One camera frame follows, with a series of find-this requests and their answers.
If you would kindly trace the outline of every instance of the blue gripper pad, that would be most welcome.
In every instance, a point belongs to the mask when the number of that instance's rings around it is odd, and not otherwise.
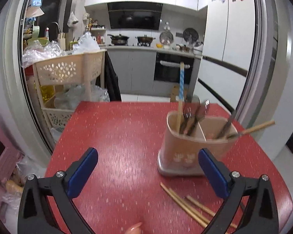
[[[81,193],[88,178],[98,163],[98,152],[95,148],[89,148],[87,156],[82,160],[79,167],[73,173],[67,183],[66,193],[69,198],[76,198]]]
[[[199,164],[215,194],[222,199],[227,198],[229,196],[228,183],[204,149],[199,151]]]

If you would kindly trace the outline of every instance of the oven handle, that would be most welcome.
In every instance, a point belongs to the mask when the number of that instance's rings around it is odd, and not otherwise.
[[[180,63],[160,61],[160,64],[166,67],[180,68]],[[189,64],[185,64],[185,69],[190,68]]]

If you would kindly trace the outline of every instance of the metal screw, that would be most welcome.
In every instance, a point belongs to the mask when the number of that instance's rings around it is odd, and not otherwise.
[[[32,179],[34,179],[35,178],[35,175],[34,174],[29,174],[28,176],[27,176],[27,179],[28,180],[32,180]]]
[[[239,176],[240,176],[240,173],[239,172],[236,172],[236,171],[232,172],[231,174],[235,178],[239,178]]]
[[[262,175],[262,179],[267,181],[269,179],[269,177],[266,174],[264,174],[264,175]]]
[[[58,171],[56,174],[55,174],[58,178],[62,178],[64,176],[64,172],[63,171]]]

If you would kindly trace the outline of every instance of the red table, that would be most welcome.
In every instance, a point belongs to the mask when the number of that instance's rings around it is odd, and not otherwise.
[[[180,196],[190,194],[213,211],[220,207],[222,200],[205,177],[167,178],[157,172],[157,153],[166,115],[171,110],[177,110],[177,103],[82,102],[77,107],[55,148],[46,176],[66,170],[88,147],[98,150],[99,162],[80,196],[74,199],[97,234],[124,233],[138,222],[143,222],[143,234],[201,233],[203,228],[172,201],[160,182]],[[229,116],[217,104],[211,104],[208,115]],[[238,131],[243,129],[237,122],[234,125]],[[293,210],[293,202],[280,173],[254,139],[249,135],[240,138],[223,162],[244,176],[269,176],[281,230]],[[53,198],[50,200],[61,229],[69,233]],[[235,224],[241,213],[239,209]]]

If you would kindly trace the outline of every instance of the built-in oven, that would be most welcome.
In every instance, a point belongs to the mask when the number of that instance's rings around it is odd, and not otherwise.
[[[194,58],[164,53],[156,54],[154,81],[179,83],[181,62],[185,64],[184,84],[189,84]]]

